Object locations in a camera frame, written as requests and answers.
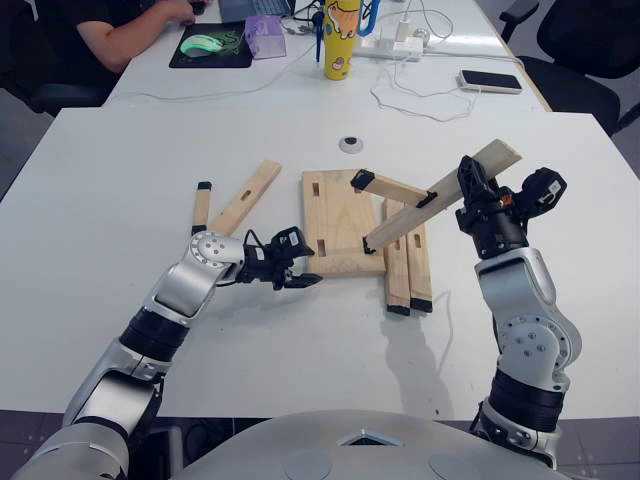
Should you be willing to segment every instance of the purple box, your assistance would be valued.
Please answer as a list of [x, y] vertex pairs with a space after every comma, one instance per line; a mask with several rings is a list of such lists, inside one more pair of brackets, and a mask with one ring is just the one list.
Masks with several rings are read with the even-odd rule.
[[287, 55], [280, 18], [277, 16], [247, 17], [244, 24], [244, 37], [256, 60]]

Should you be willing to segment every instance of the yellow water bottle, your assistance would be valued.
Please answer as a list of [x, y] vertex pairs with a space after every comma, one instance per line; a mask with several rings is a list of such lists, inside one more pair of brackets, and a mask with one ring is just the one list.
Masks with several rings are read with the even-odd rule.
[[356, 35], [365, 36], [375, 27], [380, 0], [372, 0], [369, 24], [360, 29], [360, 0], [325, 0], [323, 37], [324, 74], [331, 80], [347, 78]]

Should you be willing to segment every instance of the white table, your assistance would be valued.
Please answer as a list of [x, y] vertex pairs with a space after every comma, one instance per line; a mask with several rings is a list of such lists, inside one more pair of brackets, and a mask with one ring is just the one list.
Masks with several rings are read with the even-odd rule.
[[[415, 0], [411, 8], [417, 9], [419, 6], [420, 3]], [[425, 0], [425, 6], [443, 11], [455, 24], [454, 35], [445, 42], [434, 38], [432, 44], [434, 51], [507, 54], [492, 25], [474, 0], [453, 2]], [[403, 11], [405, 8], [404, 2], [383, 0], [379, 16], [388, 12]], [[400, 16], [393, 16], [379, 22], [379, 26], [387, 32], [386, 36], [395, 33], [395, 26], [400, 18]], [[412, 13], [410, 18], [414, 27], [425, 26], [422, 13]], [[447, 26], [440, 17], [431, 16], [430, 19], [436, 30], [447, 31]], [[219, 23], [217, 1], [208, 7], [197, 21]], [[183, 97], [254, 89], [269, 82], [315, 43], [314, 36], [286, 35], [287, 57], [254, 61], [249, 69], [170, 69], [168, 65], [182, 33], [183, 27], [170, 25], [147, 51], [133, 59], [113, 90], [107, 105], [139, 105], [157, 102], [148, 97], [132, 97], [130, 94], [134, 92], [162, 97]], [[381, 74], [383, 67], [392, 71], [392, 61], [354, 57], [349, 78], [334, 82], [327, 80], [323, 74], [324, 50], [320, 63], [315, 62], [314, 55], [315, 47], [287, 70], [276, 83], [260, 93], [236, 95], [207, 102], [200, 100], [190, 105], [200, 107], [205, 103], [208, 108], [224, 106], [317, 108], [327, 105], [363, 110], [377, 108], [369, 89], [376, 82], [376, 77]], [[421, 93], [446, 91], [456, 86], [455, 77], [463, 68], [516, 75], [524, 89], [520, 95], [515, 96], [484, 94], [478, 99], [475, 113], [544, 110], [544, 106], [536, 97], [527, 78], [523, 76], [519, 67], [510, 61], [425, 57], [419, 63], [408, 63], [402, 66], [400, 81]], [[380, 94], [383, 101], [387, 103], [440, 117], [450, 117], [463, 112], [466, 108], [463, 101], [452, 96], [418, 100], [388, 87], [381, 88]], [[473, 98], [475, 93], [458, 93], [458, 95]]]
[[[396, 124], [393, 141], [384, 135]], [[237, 132], [250, 141], [234, 142]], [[338, 139], [363, 139], [358, 155]], [[60, 412], [185, 248], [198, 181], [213, 213], [265, 158], [283, 170], [238, 230], [263, 239], [302, 225], [301, 172], [367, 167], [431, 185], [495, 137], [569, 187], [534, 219], [558, 306], [584, 349], [567, 373], [563, 418], [637, 416], [638, 182], [592, 117], [483, 116], [445, 125], [400, 114], [157, 106], [65, 110], [0, 206], [0, 409]], [[218, 291], [175, 357], [160, 414], [264, 416], [361, 408], [469, 419], [497, 355], [470, 237], [454, 207], [429, 222], [434, 312], [384, 311], [382, 278], [327, 279], [305, 291]]]

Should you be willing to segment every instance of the yellow cup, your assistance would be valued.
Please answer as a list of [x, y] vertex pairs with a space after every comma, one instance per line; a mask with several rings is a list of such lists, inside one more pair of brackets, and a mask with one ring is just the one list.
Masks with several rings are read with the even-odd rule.
[[326, 0], [324, 6], [324, 74], [344, 80], [349, 74], [360, 20], [360, 0]]

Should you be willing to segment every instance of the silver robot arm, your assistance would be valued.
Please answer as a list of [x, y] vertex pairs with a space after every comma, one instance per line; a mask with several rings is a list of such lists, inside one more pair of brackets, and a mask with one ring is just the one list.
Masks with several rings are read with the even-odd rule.
[[582, 341], [558, 310], [553, 281], [526, 231], [529, 218], [555, 207], [566, 183], [540, 169], [514, 194], [488, 181], [470, 157], [463, 158], [458, 180], [465, 206], [456, 217], [483, 259], [475, 270], [500, 352], [491, 393], [471, 431], [556, 468], [557, 421], [570, 384], [564, 369], [580, 355]]
[[283, 230], [267, 245], [254, 238], [258, 245], [212, 232], [191, 238], [182, 259], [162, 275], [73, 396], [63, 428], [15, 480], [126, 478], [129, 447], [155, 417], [173, 354], [216, 287], [258, 279], [280, 290], [321, 280], [290, 269], [294, 258], [313, 254], [298, 228]]

